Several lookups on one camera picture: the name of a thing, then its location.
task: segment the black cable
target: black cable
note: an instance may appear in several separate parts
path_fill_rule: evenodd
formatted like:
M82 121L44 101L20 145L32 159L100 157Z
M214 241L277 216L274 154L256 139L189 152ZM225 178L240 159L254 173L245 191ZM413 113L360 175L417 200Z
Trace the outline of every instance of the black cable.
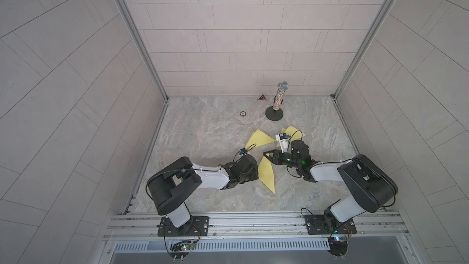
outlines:
M286 169L287 169L287 172L288 172L289 175L291 175L291 176L293 176L294 178L297 178L297 179L301 178L301 176L296 176L296 175L291 174L290 171L288 170L288 166L286 166Z
M302 209L300 209L300 213L301 213L302 216L304 216L303 215L303 209L307 210L311 215L313 215L313 213L308 208L302 208Z

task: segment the white tile wall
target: white tile wall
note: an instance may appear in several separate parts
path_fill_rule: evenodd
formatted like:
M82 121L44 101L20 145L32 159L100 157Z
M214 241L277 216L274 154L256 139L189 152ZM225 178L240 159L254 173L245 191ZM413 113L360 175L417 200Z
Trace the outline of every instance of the white tile wall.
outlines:
M363 153L378 159L370 137L384 129L392 142L388 148L400 156L384 169L399 187L393 208L408 215L404 221L429 263L469 261L463 236L468 229L457 224L469 212L467 2L396 0L339 97L347 99L339 104ZM366 79L369 73L379 83ZM376 116L382 112L364 93L372 88L389 93L398 108L380 127L362 122L360 130L356 119L367 103ZM438 231L430 233L427 226Z

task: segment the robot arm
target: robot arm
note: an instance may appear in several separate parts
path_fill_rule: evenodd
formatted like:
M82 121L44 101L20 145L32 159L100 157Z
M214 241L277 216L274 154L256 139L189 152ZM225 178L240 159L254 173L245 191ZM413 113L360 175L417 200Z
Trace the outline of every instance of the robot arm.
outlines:
M229 189L237 184L258 179L257 162L249 154L232 163L219 167L193 164L188 157L181 157L147 181L149 196L159 215L167 215L180 233L192 224L192 216L184 201L198 188ZM176 185L173 177L181 180Z

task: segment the metal frame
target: metal frame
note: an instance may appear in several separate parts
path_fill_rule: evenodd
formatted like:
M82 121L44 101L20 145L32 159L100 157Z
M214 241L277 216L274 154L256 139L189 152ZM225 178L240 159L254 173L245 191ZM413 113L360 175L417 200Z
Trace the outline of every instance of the metal frame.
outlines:
M354 73L355 69L357 68L358 64L360 63L361 59L363 58L363 55L365 55L366 50L370 46L370 44L373 41L373 38L375 37L376 33L378 32L380 26L383 24L384 19L386 18L387 14L391 10L394 2L396 0L384 0L383 4L381 5L378 14L376 15L375 19L373 20L372 25L366 32L365 38L363 39L362 43L360 44L360 47L358 48L357 52L355 53L354 58L352 59L352 62L350 63L349 68L344 74L344 77L337 87L337 90L333 94L334 99L337 99L343 92L345 85L349 82L350 78L352 77L352 74Z

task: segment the yellow triangle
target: yellow triangle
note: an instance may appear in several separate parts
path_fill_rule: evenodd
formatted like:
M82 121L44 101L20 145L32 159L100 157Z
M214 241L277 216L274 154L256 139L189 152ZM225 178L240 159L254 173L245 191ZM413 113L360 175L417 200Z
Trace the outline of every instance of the yellow triangle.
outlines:
M256 147L267 145L273 142L275 142L275 139L269 137L265 132L257 130L251 135L251 138L249 138L245 148L248 149L252 144L256 144L256 146L252 148L254 149Z
M266 185L274 194L275 194L275 183L273 180L273 169L272 163L265 158L262 157L261 163L259 163L259 168L257 169L259 172L259 179L264 185Z

